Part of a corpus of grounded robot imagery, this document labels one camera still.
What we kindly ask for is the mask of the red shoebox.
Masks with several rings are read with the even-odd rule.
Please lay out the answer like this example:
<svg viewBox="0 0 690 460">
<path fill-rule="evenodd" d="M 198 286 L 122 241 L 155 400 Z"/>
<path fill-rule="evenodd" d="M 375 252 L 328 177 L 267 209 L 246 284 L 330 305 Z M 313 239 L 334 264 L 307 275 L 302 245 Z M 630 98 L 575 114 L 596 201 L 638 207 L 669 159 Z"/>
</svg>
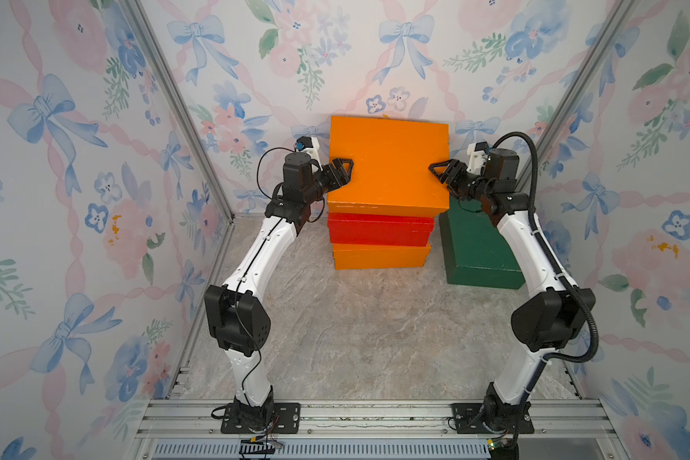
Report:
<svg viewBox="0 0 690 460">
<path fill-rule="evenodd" d="M 433 218 L 331 213 L 332 243 L 340 245 L 426 246 Z"/>
</svg>

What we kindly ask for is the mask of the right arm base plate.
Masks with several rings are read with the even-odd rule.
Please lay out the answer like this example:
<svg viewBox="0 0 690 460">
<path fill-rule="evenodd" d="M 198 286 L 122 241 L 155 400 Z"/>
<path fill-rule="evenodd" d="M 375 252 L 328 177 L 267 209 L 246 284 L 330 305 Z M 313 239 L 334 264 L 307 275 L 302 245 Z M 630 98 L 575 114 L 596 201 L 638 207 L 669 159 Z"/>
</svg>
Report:
<svg viewBox="0 0 690 460">
<path fill-rule="evenodd" d="M 490 404 L 482 402 L 455 402 L 450 405 L 455 430 L 459 434 L 500 435 L 512 433 L 517 427 L 519 434 L 533 434 L 535 428 L 528 413 L 531 404 Z"/>
</svg>

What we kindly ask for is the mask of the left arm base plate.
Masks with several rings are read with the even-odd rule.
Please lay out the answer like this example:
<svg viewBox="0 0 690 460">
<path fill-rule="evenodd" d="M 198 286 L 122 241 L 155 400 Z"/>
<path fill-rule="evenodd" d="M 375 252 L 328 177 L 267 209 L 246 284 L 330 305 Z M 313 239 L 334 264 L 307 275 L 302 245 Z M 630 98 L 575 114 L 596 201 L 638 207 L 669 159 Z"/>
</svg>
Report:
<svg viewBox="0 0 690 460">
<path fill-rule="evenodd" d="M 235 400 L 227 404 L 220 419 L 222 434 L 297 434 L 301 422 L 301 404 L 273 402 L 247 406 Z"/>
</svg>

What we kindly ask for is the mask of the green shoebox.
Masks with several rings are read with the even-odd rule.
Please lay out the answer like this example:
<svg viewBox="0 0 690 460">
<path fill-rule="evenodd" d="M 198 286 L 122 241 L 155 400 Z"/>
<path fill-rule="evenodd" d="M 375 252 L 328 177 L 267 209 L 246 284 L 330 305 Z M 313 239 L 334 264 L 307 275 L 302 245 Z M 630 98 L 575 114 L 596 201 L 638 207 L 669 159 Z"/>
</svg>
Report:
<svg viewBox="0 0 690 460">
<path fill-rule="evenodd" d="M 451 197 L 439 228 L 450 285 L 514 291 L 524 285 L 514 254 L 479 202 Z"/>
</svg>

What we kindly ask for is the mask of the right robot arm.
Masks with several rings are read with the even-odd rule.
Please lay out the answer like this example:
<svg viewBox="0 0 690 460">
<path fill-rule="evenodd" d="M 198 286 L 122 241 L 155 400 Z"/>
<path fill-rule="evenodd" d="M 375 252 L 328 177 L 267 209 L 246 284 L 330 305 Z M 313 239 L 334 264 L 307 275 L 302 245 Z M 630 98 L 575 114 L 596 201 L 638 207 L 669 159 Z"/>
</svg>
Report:
<svg viewBox="0 0 690 460">
<path fill-rule="evenodd" d="M 548 243 L 533 195 L 517 189 L 518 166 L 513 151 L 485 145 L 467 162 L 450 159 L 429 166 L 452 197 L 480 203 L 508 243 L 527 285 L 528 300 L 511 316 L 517 343 L 489 384 L 481 408 L 466 420 L 467 426 L 496 434 L 517 433 L 527 422 L 529 398 L 549 362 L 587 362 L 598 346 L 591 314 L 595 296 L 578 287 Z"/>
</svg>

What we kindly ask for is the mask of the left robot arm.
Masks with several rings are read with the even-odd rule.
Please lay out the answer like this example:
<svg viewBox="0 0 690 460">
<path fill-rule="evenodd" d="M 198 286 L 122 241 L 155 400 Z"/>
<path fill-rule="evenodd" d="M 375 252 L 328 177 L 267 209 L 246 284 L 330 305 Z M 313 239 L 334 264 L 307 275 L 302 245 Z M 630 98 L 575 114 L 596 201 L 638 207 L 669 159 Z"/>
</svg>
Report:
<svg viewBox="0 0 690 460">
<path fill-rule="evenodd" d="M 271 320 L 263 305 L 266 287 L 282 256 L 310 221 L 312 205 L 348 185 L 355 163 L 335 158 L 322 166 L 304 151 L 291 151 L 264 212 L 262 227 L 245 258 L 220 286 L 204 295 L 212 338 L 230 361 L 236 390 L 223 424 L 263 433 L 274 423 L 274 390 L 264 365 L 263 348 Z"/>
</svg>

